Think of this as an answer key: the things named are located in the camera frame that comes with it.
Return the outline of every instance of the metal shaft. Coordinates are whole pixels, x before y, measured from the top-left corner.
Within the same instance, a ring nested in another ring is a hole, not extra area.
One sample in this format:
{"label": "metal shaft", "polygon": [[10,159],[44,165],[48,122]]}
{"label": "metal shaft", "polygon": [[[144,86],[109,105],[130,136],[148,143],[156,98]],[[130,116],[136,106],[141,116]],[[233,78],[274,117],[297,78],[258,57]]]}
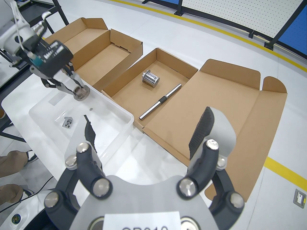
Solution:
{"label": "metal shaft", "polygon": [[156,108],[158,108],[162,103],[164,103],[168,98],[170,98],[172,95],[174,95],[180,88],[181,84],[178,84],[175,88],[173,88],[169,93],[167,93],[165,96],[163,96],[161,99],[159,99],[158,102],[156,102],[153,106],[151,106],[147,111],[145,111],[140,117],[140,120],[143,120],[146,118],[150,113],[152,113]]}

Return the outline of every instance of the black shelf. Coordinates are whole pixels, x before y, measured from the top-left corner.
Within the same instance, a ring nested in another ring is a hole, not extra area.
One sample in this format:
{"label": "black shelf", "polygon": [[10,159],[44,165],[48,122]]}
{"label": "black shelf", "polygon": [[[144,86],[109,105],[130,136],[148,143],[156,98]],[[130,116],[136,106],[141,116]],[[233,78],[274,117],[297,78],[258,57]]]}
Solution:
{"label": "black shelf", "polygon": [[42,20],[41,16],[44,12],[50,11],[51,14],[54,14],[58,10],[53,3],[32,0],[19,7],[19,11],[32,27]]}

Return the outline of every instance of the white table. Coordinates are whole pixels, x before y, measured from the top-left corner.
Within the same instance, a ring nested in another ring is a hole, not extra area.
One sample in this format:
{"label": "white table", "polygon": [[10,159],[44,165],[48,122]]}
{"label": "white table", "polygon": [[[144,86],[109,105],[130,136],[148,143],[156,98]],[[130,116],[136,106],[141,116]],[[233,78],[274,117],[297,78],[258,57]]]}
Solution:
{"label": "white table", "polygon": [[[63,81],[65,78],[62,73],[57,74],[58,80]],[[31,149],[58,180],[65,170],[64,155],[59,157],[55,153],[51,139],[29,115],[29,110],[50,91],[57,89],[45,88],[39,77],[31,75],[2,101],[2,107]],[[103,170],[106,175],[116,175],[130,183],[150,185],[173,175],[184,176],[187,168],[151,138],[134,128],[106,166],[103,166]],[[74,194],[81,205],[88,192],[79,183]]]}

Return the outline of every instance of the yellow floor line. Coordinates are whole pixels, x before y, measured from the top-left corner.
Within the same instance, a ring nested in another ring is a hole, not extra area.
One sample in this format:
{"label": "yellow floor line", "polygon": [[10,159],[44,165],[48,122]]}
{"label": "yellow floor line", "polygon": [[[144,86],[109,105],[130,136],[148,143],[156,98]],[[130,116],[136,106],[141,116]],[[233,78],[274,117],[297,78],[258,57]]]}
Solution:
{"label": "yellow floor line", "polygon": [[[262,49],[262,50],[264,50],[264,51],[266,51],[266,52],[268,52],[268,53],[270,53],[270,54],[272,54],[276,57],[279,57],[279,58],[289,62],[290,64],[296,66],[297,68],[300,68],[301,70],[307,72],[307,68],[301,66],[300,64],[297,64],[296,62],[290,60],[289,58],[284,57],[283,55],[278,54],[274,51],[271,51],[271,50],[269,50],[269,49],[267,49],[267,48],[265,48],[265,47],[263,47],[259,44],[256,44],[253,41],[247,40],[247,39],[240,37],[238,35],[235,35],[233,33],[229,33],[225,30],[221,30],[217,27],[214,27],[214,26],[211,26],[211,25],[208,25],[208,24],[204,24],[204,23],[198,22],[196,20],[188,19],[188,18],[185,18],[185,17],[176,16],[176,15],[169,13],[169,12],[149,8],[149,7],[146,7],[146,6],[143,6],[143,5],[139,5],[139,4],[135,4],[135,3],[127,2],[127,1],[121,1],[121,0],[109,0],[109,1],[114,1],[114,2],[118,2],[118,3],[126,4],[126,5],[131,5],[131,6],[134,6],[134,7],[137,7],[137,8],[145,9],[145,10],[148,10],[148,11],[157,12],[157,13],[160,13],[160,14],[163,14],[163,15],[174,17],[174,18],[186,21],[186,22],[197,24],[197,25],[206,27],[208,29],[220,32],[222,34],[231,36],[231,37],[236,38],[238,40],[241,40],[245,43],[253,45],[253,46],[255,46],[259,49]],[[293,172],[292,170],[288,169],[287,167],[281,165],[277,161],[271,159],[270,157],[267,157],[264,166],[266,168],[268,168],[269,170],[273,171],[274,173],[280,175],[284,179],[288,180],[289,182],[291,182],[291,183],[295,184],[296,186],[300,187],[304,191],[307,191],[307,180],[305,178],[303,178],[302,176],[298,175],[297,173]]]}
{"label": "yellow floor line", "polygon": [[245,39],[241,36],[238,36],[236,34],[233,34],[233,33],[230,33],[230,32],[227,32],[225,30],[222,30],[222,29],[219,29],[217,27],[214,27],[214,26],[211,26],[211,25],[208,25],[208,24],[205,24],[205,23],[202,23],[202,22],[199,22],[199,21],[196,21],[196,20],[193,20],[193,19],[189,19],[189,18],[185,18],[185,17],[180,17],[180,16],[176,16],[172,13],[169,13],[169,12],[165,12],[165,11],[161,11],[161,10],[157,10],[157,9],[153,9],[153,8],[149,8],[149,7],[146,7],[144,5],[139,5],[139,4],[135,4],[135,3],[132,3],[132,2],[128,2],[128,1],[121,1],[121,0],[108,0],[108,1],[114,1],[114,2],[118,2],[118,3],[122,3],[122,4],[126,4],[126,5],[130,5],[130,6],[134,6],[134,7],[137,7],[137,8],[141,8],[141,9],[145,9],[145,10],[148,10],[148,11],[153,11],[153,12],[157,12],[157,13],[160,13],[160,14],[163,14],[163,15],[166,15],[166,16],[170,16],[170,17],[174,17],[174,18],[177,18],[177,19],[180,19],[180,20],[183,20],[183,21],[186,21],[186,22],[189,22],[189,23],[192,23],[192,24],[197,24],[197,25],[200,25],[200,26],[203,26],[203,27],[206,27],[208,29],[211,29],[211,30],[214,30],[216,32],[219,32],[219,33],[222,33],[222,34],[225,34],[227,36],[230,36],[230,37],[233,37],[235,39],[238,39],[238,40],[241,40],[247,44],[250,44],[252,46],[255,46],[265,52],[268,52],[278,58],[281,58],[283,60],[285,60],[286,62],[292,64],[293,66],[296,66],[297,68],[307,72],[307,68],[305,68],[304,66],[294,62],[293,60],[279,54],[279,53],[276,53],[274,51],[271,51],[270,49],[262,46],[262,45],[259,45],[251,40],[248,40],[248,39]]}
{"label": "yellow floor line", "polygon": [[307,191],[307,180],[305,178],[288,169],[287,167],[281,165],[270,157],[266,158],[264,167],[280,175],[281,177],[300,187],[304,191]]}

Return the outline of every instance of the shoe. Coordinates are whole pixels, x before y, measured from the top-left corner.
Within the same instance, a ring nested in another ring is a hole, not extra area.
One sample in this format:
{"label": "shoe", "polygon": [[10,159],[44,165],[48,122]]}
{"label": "shoe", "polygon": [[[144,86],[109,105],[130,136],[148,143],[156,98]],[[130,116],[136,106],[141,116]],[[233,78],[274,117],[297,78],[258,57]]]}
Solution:
{"label": "shoe", "polygon": [[27,157],[28,157],[28,163],[34,162],[38,159],[36,154],[33,152],[33,150],[27,151]]}
{"label": "shoe", "polygon": [[22,196],[19,200],[19,202],[29,196],[32,196],[34,194],[34,191],[31,191],[31,190],[26,190],[26,189],[23,189],[23,193],[22,193]]}

